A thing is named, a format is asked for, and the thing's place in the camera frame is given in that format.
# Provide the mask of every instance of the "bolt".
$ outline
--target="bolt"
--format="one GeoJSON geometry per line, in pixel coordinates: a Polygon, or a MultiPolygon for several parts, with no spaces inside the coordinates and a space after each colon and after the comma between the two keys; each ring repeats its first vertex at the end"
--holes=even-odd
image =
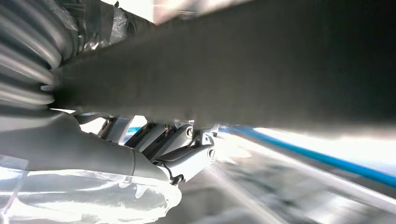
{"type": "Polygon", "coordinates": [[[187,128],[186,135],[187,135],[187,138],[189,138],[189,139],[192,138],[192,127],[187,128]]]}
{"type": "Polygon", "coordinates": [[[208,150],[208,157],[211,161],[216,160],[216,150],[213,147],[208,150]]]}

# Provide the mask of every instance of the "blue pipe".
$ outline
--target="blue pipe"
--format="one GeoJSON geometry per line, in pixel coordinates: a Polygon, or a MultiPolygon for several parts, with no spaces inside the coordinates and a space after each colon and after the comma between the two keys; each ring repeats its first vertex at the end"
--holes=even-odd
{"type": "Polygon", "coordinates": [[[253,130],[250,127],[222,127],[220,128],[221,132],[225,133],[240,133],[249,137],[252,137],[254,139],[260,140],[265,143],[269,143],[274,146],[281,147],[283,149],[289,150],[291,152],[309,157],[311,159],[317,160],[319,162],[334,166],[336,168],[342,169],[344,171],[354,173],[361,175],[363,177],[366,177],[368,179],[374,180],[379,183],[383,183],[385,185],[391,186],[396,188],[396,177],[392,175],[388,175],[367,167],[363,167],[354,163],[347,162],[345,160],[337,159],[325,154],[317,153],[314,151],[311,151],[309,149],[299,147],[292,145],[290,143],[287,143],[285,141],[278,140],[276,138],[273,138],[269,135],[262,134],[260,132],[257,132],[253,130]]]}

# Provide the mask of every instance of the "dark gray pipe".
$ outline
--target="dark gray pipe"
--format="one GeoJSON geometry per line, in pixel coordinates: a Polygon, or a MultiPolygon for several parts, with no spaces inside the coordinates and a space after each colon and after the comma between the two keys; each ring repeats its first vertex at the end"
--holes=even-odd
{"type": "Polygon", "coordinates": [[[56,104],[299,131],[394,127],[394,9],[257,0],[159,26],[53,70],[56,104]]]}
{"type": "Polygon", "coordinates": [[[26,88],[0,78],[0,99],[20,104],[47,105],[54,102],[52,95],[26,88]]]}
{"type": "Polygon", "coordinates": [[[0,70],[2,74],[27,83],[47,85],[54,83],[53,74],[43,65],[2,43],[0,43],[0,70]]]}

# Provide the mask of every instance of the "clear plastic bag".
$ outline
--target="clear plastic bag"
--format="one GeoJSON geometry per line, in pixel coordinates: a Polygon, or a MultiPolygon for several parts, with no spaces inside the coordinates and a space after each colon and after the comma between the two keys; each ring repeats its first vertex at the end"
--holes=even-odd
{"type": "Polygon", "coordinates": [[[47,7],[58,16],[63,25],[70,30],[78,31],[78,22],[69,11],[61,7],[55,0],[44,0],[47,7]]]}
{"type": "Polygon", "coordinates": [[[114,20],[112,34],[110,36],[110,44],[125,40],[127,36],[127,23],[128,18],[124,11],[114,7],[114,20]]]}
{"type": "Polygon", "coordinates": [[[24,165],[9,164],[0,162],[3,223],[143,224],[165,216],[181,200],[177,187],[157,179],[87,170],[26,171],[24,165]]]}

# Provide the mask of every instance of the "plastic wrap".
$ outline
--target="plastic wrap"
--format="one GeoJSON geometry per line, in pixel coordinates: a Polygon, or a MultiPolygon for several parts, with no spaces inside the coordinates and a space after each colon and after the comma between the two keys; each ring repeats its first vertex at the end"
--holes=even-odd
{"type": "Polygon", "coordinates": [[[43,0],[47,7],[58,16],[59,20],[63,23],[63,25],[70,30],[78,30],[78,22],[72,15],[70,15],[69,11],[65,8],[61,7],[59,4],[55,2],[55,0],[43,0]]]}
{"type": "Polygon", "coordinates": [[[121,9],[114,7],[114,20],[110,44],[125,40],[127,36],[127,23],[128,18],[125,13],[121,9]]]}
{"type": "Polygon", "coordinates": [[[180,190],[152,178],[87,170],[26,171],[0,160],[3,223],[143,224],[179,204],[180,190]]]}
{"type": "Polygon", "coordinates": [[[127,24],[132,21],[121,9],[100,0],[57,0],[57,3],[78,21],[79,52],[106,47],[127,36],[127,24]]]}

